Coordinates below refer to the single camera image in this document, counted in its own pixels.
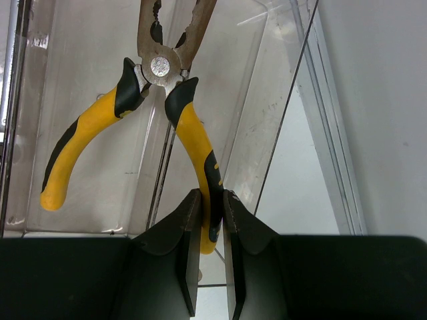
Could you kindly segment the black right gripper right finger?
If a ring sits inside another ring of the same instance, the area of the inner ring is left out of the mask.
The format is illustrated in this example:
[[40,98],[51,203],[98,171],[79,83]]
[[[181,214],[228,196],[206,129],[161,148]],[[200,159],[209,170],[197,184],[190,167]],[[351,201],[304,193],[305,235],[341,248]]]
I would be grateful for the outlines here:
[[224,200],[224,251],[230,319],[285,319],[286,304],[275,239],[229,190]]

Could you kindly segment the clear plastic tray left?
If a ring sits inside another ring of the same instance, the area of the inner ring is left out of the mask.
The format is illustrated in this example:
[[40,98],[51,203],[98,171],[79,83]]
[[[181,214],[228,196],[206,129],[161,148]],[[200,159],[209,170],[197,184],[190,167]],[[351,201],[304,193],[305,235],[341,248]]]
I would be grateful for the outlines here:
[[21,90],[22,68],[27,48],[29,22],[32,11],[31,1],[11,1],[7,46],[5,52],[5,70],[1,96],[1,124],[3,125],[3,148],[1,154],[1,236],[6,227],[7,204],[13,150],[15,146],[19,96]]

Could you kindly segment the clear plastic tray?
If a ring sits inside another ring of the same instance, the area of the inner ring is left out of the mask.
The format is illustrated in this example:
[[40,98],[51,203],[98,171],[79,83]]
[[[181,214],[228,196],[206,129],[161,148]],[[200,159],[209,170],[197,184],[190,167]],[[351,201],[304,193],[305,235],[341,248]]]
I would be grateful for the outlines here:
[[7,46],[5,52],[5,70],[1,96],[1,124],[3,125],[3,148],[1,154],[1,236],[6,227],[7,204],[13,150],[15,146],[19,96],[21,90],[22,68],[27,48],[29,22],[32,11],[31,1],[11,1]]
[[[83,151],[58,211],[41,208],[49,156],[62,133],[138,60],[138,1],[31,1],[6,237],[134,236],[197,187],[183,145],[151,87],[142,106]],[[218,1],[191,75],[194,107],[227,189],[260,206],[302,43],[316,1]]]

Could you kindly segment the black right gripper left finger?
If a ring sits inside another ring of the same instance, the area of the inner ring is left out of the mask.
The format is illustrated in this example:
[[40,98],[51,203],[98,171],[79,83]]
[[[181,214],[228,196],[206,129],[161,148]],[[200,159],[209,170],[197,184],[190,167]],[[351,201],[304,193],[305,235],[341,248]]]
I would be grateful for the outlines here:
[[136,237],[126,270],[128,317],[193,317],[197,300],[201,193]]

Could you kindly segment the large chrome ratchet wrench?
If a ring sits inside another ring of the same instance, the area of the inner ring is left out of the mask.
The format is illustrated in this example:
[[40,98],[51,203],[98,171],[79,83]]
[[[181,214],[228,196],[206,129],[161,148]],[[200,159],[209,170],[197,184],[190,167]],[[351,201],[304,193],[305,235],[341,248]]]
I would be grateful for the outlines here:
[[13,60],[20,42],[19,1],[1,1],[1,146],[7,135],[7,119],[13,87]]

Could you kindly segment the clear plastic tray right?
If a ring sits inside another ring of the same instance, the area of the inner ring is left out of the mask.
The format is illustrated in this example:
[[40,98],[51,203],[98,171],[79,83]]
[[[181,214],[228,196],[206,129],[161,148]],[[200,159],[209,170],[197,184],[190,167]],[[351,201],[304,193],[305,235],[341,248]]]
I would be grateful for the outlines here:
[[[58,211],[41,208],[49,156],[62,133],[138,60],[138,1],[31,1],[6,237],[134,236],[197,187],[183,145],[151,87],[142,106],[83,151]],[[191,75],[194,107],[227,189],[260,206],[302,43],[316,1],[218,1]]]

